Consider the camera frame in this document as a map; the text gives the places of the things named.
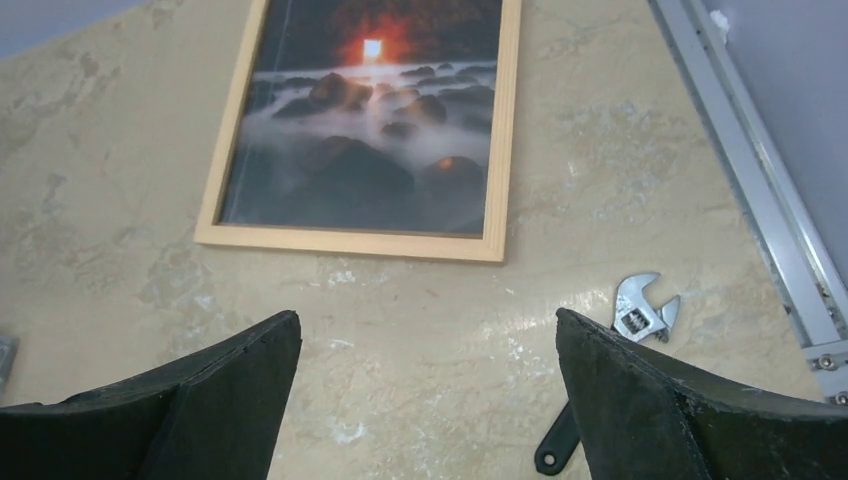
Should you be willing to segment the aluminium side rail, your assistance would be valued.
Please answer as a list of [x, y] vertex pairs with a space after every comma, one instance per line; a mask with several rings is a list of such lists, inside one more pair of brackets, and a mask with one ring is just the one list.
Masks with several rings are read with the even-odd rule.
[[825, 402], [847, 404], [847, 288], [700, 1], [653, 1], [661, 33], [722, 161]]

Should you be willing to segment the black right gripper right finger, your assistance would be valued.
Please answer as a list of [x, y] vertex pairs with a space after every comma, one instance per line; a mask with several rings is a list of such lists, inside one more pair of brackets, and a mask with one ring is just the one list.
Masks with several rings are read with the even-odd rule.
[[567, 308], [556, 349], [595, 479], [843, 479], [847, 410], [748, 386]]

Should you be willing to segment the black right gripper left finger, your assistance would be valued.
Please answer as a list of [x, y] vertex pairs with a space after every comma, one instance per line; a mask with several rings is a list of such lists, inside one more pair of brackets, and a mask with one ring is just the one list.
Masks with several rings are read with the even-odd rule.
[[285, 310], [55, 404], [1, 411], [5, 479], [263, 479], [301, 352]]

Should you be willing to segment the wooden picture frame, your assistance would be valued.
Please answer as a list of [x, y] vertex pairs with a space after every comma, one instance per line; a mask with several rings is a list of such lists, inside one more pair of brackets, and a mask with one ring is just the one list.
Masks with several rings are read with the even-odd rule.
[[203, 245], [498, 264], [518, 1], [254, 1]]

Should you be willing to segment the clear plastic screw box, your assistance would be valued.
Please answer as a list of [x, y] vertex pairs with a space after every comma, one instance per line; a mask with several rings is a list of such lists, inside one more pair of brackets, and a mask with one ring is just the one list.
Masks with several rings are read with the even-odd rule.
[[8, 384], [14, 360], [19, 347], [19, 338], [15, 336], [2, 335], [0, 339], [0, 385], [4, 392]]

